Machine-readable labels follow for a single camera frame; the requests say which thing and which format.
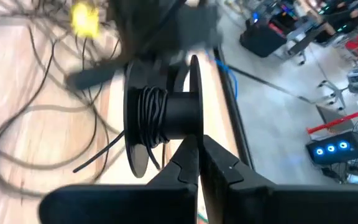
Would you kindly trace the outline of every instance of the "black cable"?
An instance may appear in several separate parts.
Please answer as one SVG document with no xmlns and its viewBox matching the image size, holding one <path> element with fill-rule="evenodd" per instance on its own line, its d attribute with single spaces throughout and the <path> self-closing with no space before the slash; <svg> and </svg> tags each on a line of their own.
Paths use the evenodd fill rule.
<svg viewBox="0 0 358 224">
<path fill-rule="evenodd" d="M 357 120 L 356 123 L 354 124 L 352 131 L 356 131 L 356 130 L 357 130 L 357 127 L 358 127 L 358 120 Z"/>
<path fill-rule="evenodd" d="M 162 132 L 162 121 L 167 106 L 168 91 L 157 87 L 145 87 L 140 92 L 137 102 L 137 128 L 139 141 L 146 147 L 150 159 L 157 169 L 161 169 L 155 159 L 152 148 L 160 143 L 168 143 Z"/>
<path fill-rule="evenodd" d="M 119 42 L 120 42 L 120 41 L 117 40 L 116 45 L 114 46 L 114 50 L 112 51 L 112 54 L 110 55 L 110 57 L 108 58 L 108 60 L 111 60 L 111 59 L 114 57 L 114 54 L 116 53 L 117 46 L 118 46 L 118 43 L 119 43 Z"/>
<path fill-rule="evenodd" d="M 92 63 L 93 65 L 96 64 L 96 60 L 95 58 L 93 57 L 93 54 L 92 54 L 92 51 L 89 49 L 89 48 L 86 48 L 86 43 L 88 41 L 87 38 L 84 39 L 83 41 L 83 49 L 80 50 L 79 46 L 78 46 L 78 35 L 75 35 L 74 37 L 74 41 L 75 41 L 75 47 L 77 49 L 78 52 L 85 52 L 85 50 L 89 53 L 89 57 L 91 58 L 90 60 L 88 60 L 90 63 Z M 85 69 L 85 65 L 84 65 L 84 62 L 85 60 L 83 60 L 83 66 L 82 66 L 82 69 L 84 70 Z"/>
<path fill-rule="evenodd" d="M 86 41 L 87 41 L 88 39 L 87 38 L 85 38 L 85 40 L 84 40 L 84 44 L 83 44 L 83 46 L 82 46 L 82 54 L 81 54 L 81 56 L 82 56 L 82 70 L 84 70 L 85 69 L 85 49 L 86 49 Z M 90 88 L 88 88 L 88 94 L 89 94 L 89 98 L 91 98 L 92 99 L 92 93 L 91 93 L 91 89 Z"/>
<path fill-rule="evenodd" d="M 167 154 L 167 145 L 162 145 L 162 159 L 161 159 L 161 169 L 165 167 L 165 155 Z"/>
<path fill-rule="evenodd" d="M 337 179 L 340 181 L 340 182 L 344 182 L 344 180 L 343 180 L 343 178 L 342 178 L 342 175 L 341 175 L 341 167 L 342 167 L 342 164 L 343 164 L 343 162 L 341 162 L 341 163 L 339 163 L 339 165 L 338 165 L 338 177 L 337 177 Z"/>
<path fill-rule="evenodd" d="M 347 179 L 347 169 L 349 168 L 349 164 L 345 162 L 345 169 L 343 170 L 343 173 L 341 175 L 341 182 L 345 183 Z"/>
<path fill-rule="evenodd" d="M 20 8 L 20 11 L 21 12 L 24 12 L 25 9 L 21 6 L 21 4 L 16 1 L 16 4 L 17 6 Z M 29 15 L 29 14 L 24 14 L 22 13 L 21 15 L 17 14 L 11 14 L 11 15 L 1 15 L 2 17 L 6 17 L 8 18 L 9 16 L 22 16 L 22 17 L 40 17 L 40 14 L 37 15 L 37 13 L 35 13 L 34 15 Z M 32 31 L 31 29 L 29 28 L 29 33 L 30 33 L 30 38 L 31 38 L 31 41 L 32 41 L 32 47 L 33 47 L 33 50 L 34 50 L 34 54 L 37 55 L 37 52 L 35 50 L 35 44 L 34 44 L 34 37 L 32 35 Z M 44 68 L 42 66 L 42 68 L 44 68 L 44 77 L 42 79 L 42 82 L 41 82 L 41 85 L 38 87 L 37 91 L 35 92 L 35 94 L 33 95 L 33 97 L 31 97 L 31 99 L 19 110 L 19 112 L 17 112 L 14 116 L 12 116 L 11 118 L 9 118 L 7 121 L 3 122 L 3 124 L 0 126 L 0 139 L 2 138 L 2 135 L 8 130 L 8 127 L 10 127 L 14 121 L 19 117 L 19 116 L 22 116 L 23 114 L 26 114 L 30 111 L 35 111 L 35 110 L 59 110 L 61 109 L 62 111 L 64 111 L 64 109 L 72 112 L 72 111 L 79 111 L 79 110 L 82 110 L 82 109 L 85 109 L 87 108 L 89 105 L 92 105 L 93 107 L 93 110 L 95 111 L 96 108 L 94 107 L 93 105 L 93 102 L 96 100 L 97 96 L 100 94 L 100 91 L 97 93 L 97 95 L 95 96 L 94 99 L 90 99 L 91 101 L 88 102 L 87 105 L 85 105 L 85 107 L 82 107 L 82 108 L 64 108 L 64 107 L 60 107 L 60 106 L 57 106 L 57 105 L 36 105 L 36 106 L 33 106 L 31 107 L 30 105 L 32 104 L 32 102 L 36 99 L 36 97 L 38 96 L 38 94 L 41 92 L 42 88 L 44 87 L 44 83 L 45 83 L 45 80 L 47 77 L 51 78 L 48 72 L 49 70 L 49 67 L 51 65 L 51 62 L 55 62 L 55 64 L 57 65 L 58 63 L 56 62 L 56 60 L 54 60 L 54 46 L 59 42 L 61 41 L 63 38 L 65 38 L 67 36 L 67 34 L 65 34 L 63 37 L 60 37 L 60 38 L 57 38 L 56 40 L 54 40 L 52 42 L 52 53 L 51 53 L 51 56 L 50 56 L 50 59 L 48 61 L 48 65 L 46 68 Z M 38 60 L 38 63 L 42 65 L 42 62 L 39 60 L 39 57 L 36 57 Z M 102 121 L 102 124 L 104 126 L 104 131 L 105 131 L 105 134 L 106 134 L 106 137 L 107 137 L 107 140 L 109 141 L 109 137 L 108 137 L 108 129 L 110 129 L 111 131 L 115 131 L 113 128 L 109 127 L 108 124 L 102 119 L 102 117 L 100 117 L 100 115 L 98 113 L 95 113 L 95 124 L 96 124 L 96 118 L 100 119 Z M 93 142 L 93 139 L 94 139 L 94 135 L 96 134 L 96 125 L 95 125 L 95 129 L 94 129 L 94 134 L 93 134 L 93 137 L 91 138 L 91 142 Z M 34 168 L 39 168 L 39 169 L 49 169 L 51 168 L 53 165 L 34 165 L 34 164 L 28 164 L 26 162 L 21 162 L 19 160 L 15 160 L 15 158 L 11 157 L 11 160 L 12 162 L 15 162 L 16 164 L 22 164 L 24 167 L 31 167 L 32 169 Z M 103 167 L 101 169 L 101 171 L 94 177 L 94 180 L 97 180 L 100 175 L 103 173 L 103 170 L 106 168 L 106 164 L 107 164 L 107 154 L 106 154 L 106 160 L 104 161 L 104 164 L 103 164 Z M 0 187 L 2 187 L 3 189 L 5 190 L 10 190 L 10 191 L 13 191 L 13 192 L 18 192 L 20 194 L 24 194 L 24 195 L 30 195 L 30 196 L 41 196 L 42 194 L 40 192 L 34 192 L 34 191 L 31 191 L 31 190 L 26 190 L 26 189 L 21 189 L 21 188 L 18 188 L 16 186 L 13 186 L 11 185 L 9 182 L 6 182 L 3 178 L 2 178 L 2 175 L 0 174 Z"/>
<path fill-rule="evenodd" d="M 116 51 L 116 49 L 117 49 L 117 45 L 118 45 L 118 42 L 116 42 L 116 46 L 115 46 L 115 48 L 114 48 L 114 50 L 113 50 L 112 55 L 114 55 L 114 53 L 115 53 L 115 51 Z M 32 48 L 33 48 L 33 53 L 34 53 L 34 56 L 35 56 L 35 59 L 36 59 L 38 65 L 41 67 L 41 69 L 42 69 L 43 71 L 45 71 L 46 68 L 45 68 L 44 65 L 42 64 L 42 61 L 41 61 L 39 55 L 38 55 L 37 52 L 36 52 L 36 49 L 35 49 L 35 45 L 34 45 L 34 44 L 32 44 Z M 80 57 L 80 58 L 82 59 L 82 61 L 84 61 L 84 59 L 85 59 L 83 54 L 84 54 L 84 52 L 82 53 L 82 55 L 81 55 L 81 57 Z M 62 67 L 59 65 L 59 63 L 56 61 L 56 59 L 55 59 L 54 56 L 52 57 L 52 60 L 53 60 L 53 62 L 54 62 L 54 64 L 55 64 L 55 66 L 58 68 L 58 70 L 59 70 L 60 72 L 62 72 L 65 77 L 67 77 L 68 75 L 66 74 L 66 72 L 64 71 L 64 69 L 62 69 Z M 101 115 L 99 114 L 98 110 L 96 109 L 96 107 L 95 107 L 94 104 L 93 104 L 96 98 L 95 98 L 93 101 L 91 101 L 91 102 L 86 101 L 86 100 L 84 100 L 80 95 L 78 95 L 77 93 L 75 93 L 74 91 L 71 91 L 71 90 L 67 89 L 67 87 L 66 87 L 64 84 L 60 83 L 53 75 L 50 74 L 48 77 L 49 77 L 49 79 L 51 79 L 51 81 L 54 82 L 54 84 L 56 84 L 57 87 L 61 88 L 62 90 L 65 90 L 65 91 L 69 91 L 70 94 L 73 95 L 73 96 L 75 96 L 75 97 L 77 98 L 77 100 L 80 100 L 80 101 L 85 105 L 86 108 L 87 108 L 87 107 L 91 107 L 91 109 L 93 110 L 93 113 L 98 117 L 99 121 L 102 122 L 102 125 L 103 125 L 103 126 L 106 126 L 110 131 L 112 131 L 112 132 L 114 132 L 114 133 L 116 133 L 116 134 L 119 133 L 118 130 L 116 130 L 116 129 L 112 128 L 110 125 L 108 125 L 108 123 L 107 123 L 107 122 L 101 117 Z M 99 87 L 98 93 L 96 94 L 97 96 L 100 94 L 101 89 L 102 89 L 102 85 Z"/>
<path fill-rule="evenodd" d="M 122 138 L 124 136 L 124 132 L 122 131 L 121 133 L 119 133 L 119 135 L 112 140 L 112 142 L 110 142 L 104 149 L 100 150 L 98 153 L 96 153 L 96 155 L 94 155 L 91 159 L 89 159 L 88 161 L 86 161 L 85 163 L 83 163 L 82 165 L 80 165 L 79 167 L 75 168 L 73 170 L 74 173 L 84 169 L 86 166 L 88 166 L 89 164 L 91 164 L 93 161 L 95 161 L 99 156 L 103 155 L 103 153 L 105 152 L 109 152 L 109 149 L 111 147 L 113 147 L 113 145 L 115 145 L 115 143 L 118 142 L 118 140 L 120 140 L 120 138 Z"/>
</svg>

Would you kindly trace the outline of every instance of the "cable spool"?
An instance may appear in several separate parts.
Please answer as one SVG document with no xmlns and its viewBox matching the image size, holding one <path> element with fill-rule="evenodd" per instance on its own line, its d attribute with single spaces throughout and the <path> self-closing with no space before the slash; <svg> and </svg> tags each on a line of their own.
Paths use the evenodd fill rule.
<svg viewBox="0 0 358 224">
<path fill-rule="evenodd" d="M 152 149 L 172 139 L 203 135 L 203 94 L 197 56 L 190 62 L 190 91 L 168 93 L 149 86 L 147 78 L 156 73 L 140 60 L 129 64 L 124 87 L 124 132 L 129 165 L 140 178 L 149 157 L 160 168 Z"/>
</svg>

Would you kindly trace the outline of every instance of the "tangled wires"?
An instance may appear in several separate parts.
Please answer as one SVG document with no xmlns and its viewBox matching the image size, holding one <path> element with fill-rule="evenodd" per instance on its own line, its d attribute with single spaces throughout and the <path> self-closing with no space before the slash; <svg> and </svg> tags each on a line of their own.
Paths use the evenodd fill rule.
<svg viewBox="0 0 358 224">
<path fill-rule="evenodd" d="M 41 111 L 41 110 L 56 110 L 61 111 L 65 113 L 77 113 L 80 111 L 86 111 L 89 110 L 94 115 L 94 126 L 93 126 L 93 133 L 91 140 L 86 145 L 86 147 L 81 150 L 77 155 L 73 156 L 70 159 L 67 159 L 65 161 L 61 161 L 56 164 L 31 164 L 26 161 L 22 161 L 14 156 L 9 155 L 8 153 L 4 152 L 2 149 L 2 146 L 0 144 L 0 157 L 14 163 L 17 166 L 21 166 L 26 169 L 35 169 L 35 170 L 52 170 L 57 169 L 63 166 L 66 166 L 73 162 L 74 160 L 81 157 L 85 152 L 87 152 L 90 148 L 92 143 L 95 140 L 96 137 L 96 130 L 98 123 L 101 123 L 106 135 L 107 142 L 109 142 L 109 135 L 108 132 L 113 132 L 115 134 L 118 134 L 119 132 L 116 131 L 114 128 L 110 127 L 110 125 L 105 122 L 105 120 L 101 117 L 99 114 L 97 108 L 94 105 L 94 102 L 101 94 L 102 86 L 99 87 L 97 93 L 92 96 L 91 91 L 88 90 L 86 93 L 85 91 L 82 91 L 81 93 L 75 93 L 73 91 L 68 90 L 64 84 L 60 83 L 57 78 L 55 78 L 50 73 L 50 67 L 52 64 L 54 64 L 61 73 L 66 75 L 64 69 L 59 65 L 55 58 L 55 46 L 61 45 L 67 52 L 71 53 L 73 56 L 75 56 L 78 59 L 81 59 L 82 61 L 82 67 L 84 69 L 85 63 L 88 63 L 92 66 L 97 65 L 98 63 L 95 61 L 91 50 L 89 47 L 87 47 L 86 43 L 87 40 L 85 39 L 83 41 L 83 47 L 80 50 L 77 48 L 77 51 L 71 49 L 68 45 L 66 45 L 63 40 L 66 38 L 72 37 L 75 38 L 76 44 L 79 42 L 79 40 L 74 37 L 72 34 L 70 34 L 70 15 L 69 15 L 69 8 L 66 6 L 66 2 L 58 2 L 58 1 L 40 1 L 35 6 L 35 9 L 26 9 L 26 7 L 21 4 L 18 0 L 13 0 L 13 4 L 15 5 L 12 7 L 10 4 L 6 4 L 5 2 L 2 2 L 0 0 L 0 6 L 5 8 L 5 11 L 0 11 L 0 26 L 11 26 L 12 24 L 6 24 L 6 21 L 12 20 L 12 19 L 24 19 L 25 21 L 31 21 L 32 25 L 34 25 L 41 33 L 43 33 L 44 36 L 46 36 L 50 43 L 51 43 L 51 54 L 48 59 L 48 62 L 46 66 L 44 65 L 43 61 L 40 58 L 39 53 L 37 52 L 37 49 L 35 47 L 34 42 L 34 34 L 32 32 L 32 29 L 27 26 L 27 30 L 29 31 L 30 35 L 30 45 L 32 47 L 32 51 L 34 53 L 34 57 L 38 63 L 38 66 L 43 70 L 44 74 L 41 80 L 41 84 L 36 88 L 35 93 L 30 97 L 27 103 L 24 104 L 16 113 L 14 113 L 13 116 L 11 116 L 6 121 L 2 122 L 2 125 L 0 125 L 0 142 L 1 139 L 9 132 L 12 125 L 19 119 L 21 116 L 25 115 L 26 113 L 30 113 L 31 111 Z M 38 21 L 38 19 L 46 19 L 48 23 L 51 23 L 55 26 L 60 27 L 61 29 L 65 30 L 65 33 L 61 36 L 56 36 L 51 28 L 48 27 L 47 23 L 44 21 Z M 16 26 L 25 26 L 25 23 L 15 24 Z M 116 48 L 117 48 L 118 42 L 115 44 L 112 56 L 114 55 Z M 85 52 L 88 52 L 90 55 L 90 59 L 86 59 Z M 35 105 L 32 106 L 35 99 L 39 96 L 40 92 L 44 89 L 46 80 L 50 79 L 57 87 L 60 89 L 67 91 L 70 93 L 70 95 L 74 96 L 78 101 L 80 101 L 83 106 L 77 107 L 77 108 L 66 108 L 62 106 L 57 105 Z M 98 171 L 97 174 L 91 177 L 90 182 L 96 182 L 104 172 L 105 168 L 107 167 L 107 161 L 108 161 L 108 151 L 106 153 L 106 158 L 104 160 L 104 164 L 101 168 L 101 170 Z M 14 192 L 21 195 L 27 195 L 31 197 L 40 197 L 43 195 L 42 192 L 37 192 L 31 189 L 23 189 L 22 187 L 15 186 L 10 184 L 7 180 L 3 178 L 3 176 L 0 174 L 0 189 L 4 190 L 6 192 Z"/>
</svg>

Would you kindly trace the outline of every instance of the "blue cable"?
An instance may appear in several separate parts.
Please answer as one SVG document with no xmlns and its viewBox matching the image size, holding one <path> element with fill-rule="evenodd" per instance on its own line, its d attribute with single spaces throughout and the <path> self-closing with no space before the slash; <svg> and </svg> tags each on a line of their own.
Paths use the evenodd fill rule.
<svg viewBox="0 0 358 224">
<path fill-rule="evenodd" d="M 216 65 L 218 65 L 219 67 L 221 67 L 224 72 L 226 72 L 227 74 L 230 75 L 231 79 L 233 80 L 234 82 L 234 98 L 237 99 L 237 96 L 238 96 L 238 81 L 237 81 L 237 78 L 236 76 L 234 75 L 233 71 L 227 66 L 225 65 L 223 62 L 221 62 L 220 60 L 216 59 L 216 58 L 212 58 L 209 53 L 207 51 L 205 51 L 206 55 L 211 59 L 211 60 L 214 60 Z"/>
</svg>

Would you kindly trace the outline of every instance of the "red metal bar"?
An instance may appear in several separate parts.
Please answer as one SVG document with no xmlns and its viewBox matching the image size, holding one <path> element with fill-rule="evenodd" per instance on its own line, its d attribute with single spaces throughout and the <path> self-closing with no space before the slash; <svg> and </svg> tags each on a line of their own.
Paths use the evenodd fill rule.
<svg viewBox="0 0 358 224">
<path fill-rule="evenodd" d="M 332 122 L 317 126 L 315 128 L 306 128 L 306 130 L 307 130 L 308 134 L 313 134 L 313 133 L 315 133 L 317 131 L 320 131 L 322 129 L 330 128 L 330 127 L 332 127 L 334 125 L 340 124 L 340 123 L 342 123 L 344 121 L 348 121 L 348 120 L 356 118 L 356 117 L 358 117 L 358 112 L 356 112 L 354 114 L 347 115 L 347 116 L 345 116 L 345 117 L 343 117 L 341 119 L 337 119 L 337 120 L 334 120 Z"/>
</svg>

